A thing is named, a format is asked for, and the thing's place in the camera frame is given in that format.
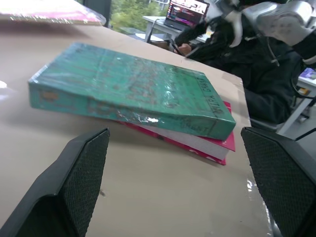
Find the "laptop screen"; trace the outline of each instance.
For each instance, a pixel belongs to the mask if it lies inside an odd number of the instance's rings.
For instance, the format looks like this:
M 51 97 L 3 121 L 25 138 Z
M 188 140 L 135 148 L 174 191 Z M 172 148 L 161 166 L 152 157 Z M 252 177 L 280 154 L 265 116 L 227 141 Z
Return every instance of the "laptop screen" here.
M 208 4 L 197 0 L 171 0 L 166 18 L 189 27 L 206 15 Z

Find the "black jacket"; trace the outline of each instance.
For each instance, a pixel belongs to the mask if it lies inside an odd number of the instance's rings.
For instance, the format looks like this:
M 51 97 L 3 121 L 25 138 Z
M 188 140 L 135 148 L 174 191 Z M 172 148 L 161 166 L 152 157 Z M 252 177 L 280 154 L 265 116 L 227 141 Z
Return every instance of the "black jacket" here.
M 264 53 L 264 49 L 268 48 L 259 43 L 250 27 L 244 27 L 240 45 L 229 48 L 228 45 L 234 35 L 231 29 L 227 31 L 225 27 L 231 26 L 217 27 L 206 43 L 198 45 L 202 49 L 192 54 L 191 58 L 240 77 L 251 118 L 275 124 L 284 122 L 291 113 L 294 95 L 292 78 L 296 84 L 299 74 L 303 71 L 300 56 L 291 51 L 285 43 L 269 38 L 269 45 L 277 57 L 279 66 L 271 63 L 268 54 Z M 176 44 L 185 43 L 198 31 L 198 34 L 204 33 L 201 32 L 202 29 L 205 32 L 203 23 L 195 29 L 184 31 L 177 37 Z

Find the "hand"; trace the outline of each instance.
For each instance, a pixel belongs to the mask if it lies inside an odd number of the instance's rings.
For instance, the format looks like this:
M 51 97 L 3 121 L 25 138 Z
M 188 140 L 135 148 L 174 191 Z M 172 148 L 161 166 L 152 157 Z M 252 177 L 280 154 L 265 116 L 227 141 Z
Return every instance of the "hand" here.
M 189 44 L 184 43 L 179 47 L 179 51 L 183 53 L 183 55 L 187 55 L 192 51 L 192 48 Z

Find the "purple object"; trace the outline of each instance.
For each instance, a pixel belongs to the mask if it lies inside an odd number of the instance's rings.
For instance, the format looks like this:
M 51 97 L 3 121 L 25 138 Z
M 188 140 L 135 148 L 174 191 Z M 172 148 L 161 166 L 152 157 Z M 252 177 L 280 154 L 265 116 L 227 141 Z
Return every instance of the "purple object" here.
M 316 79 L 316 72 L 311 69 L 311 68 L 306 68 L 300 75 L 300 77 L 303 78 L 308 78 L 311 80 L 315 80 Z

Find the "table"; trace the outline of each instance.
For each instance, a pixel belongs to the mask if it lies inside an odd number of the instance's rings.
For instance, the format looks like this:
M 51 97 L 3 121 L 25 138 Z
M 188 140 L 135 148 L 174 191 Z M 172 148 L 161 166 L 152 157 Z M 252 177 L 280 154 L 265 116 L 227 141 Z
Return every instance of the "table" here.
M 147 42 L 152 25 L 156 20 L 157 21 L 154 25 L 154 28 L 171 35 L 173 38 L 176 37 L 181 32 L 180 30 L 164 25 L 163 23 L 164 23 L 164 20 L 166 19 L 166 17 L 164 16 L 143 16 L 143 19 L 147 21 L 147 28 L 145 32 L 146 37 L 144 40 L 145 42 Z M 193 43 L 205 42 L 207 38 L 209 38 L 209 36 L 204 34 L 203 36 L 197 37 L 197 39 L 193 40 L 192 42 Z
M 310 90 L 308 96 L 313 97 L 316 96 L 316 79 L 312 80 L 309 78 L 298 77 L 297 85 L 299 87 Z M 291 116 L 286 120 L 286 122 L 282 125 L 282 127 L 277 131 L 278 134 L 283 135 L 289 127 L 297 120 L 297 118 L 301 115 L 304 109 L 309 105 L 311 99 L 303 99 L 300 104 L 295 108 L 292 112 Z
M 0 226 L 68 141 L 107 126 L 106 196 L 97 200 L 87 237 L 267 236 L 240 136 L 250 126 L 241 79 L 103 27 L 11 22 L 0 23 L 0 32 Z M 237 121 L 228 165 L 116 122 L 31 108 L 27 80 L 73 42 L 204 72 Z

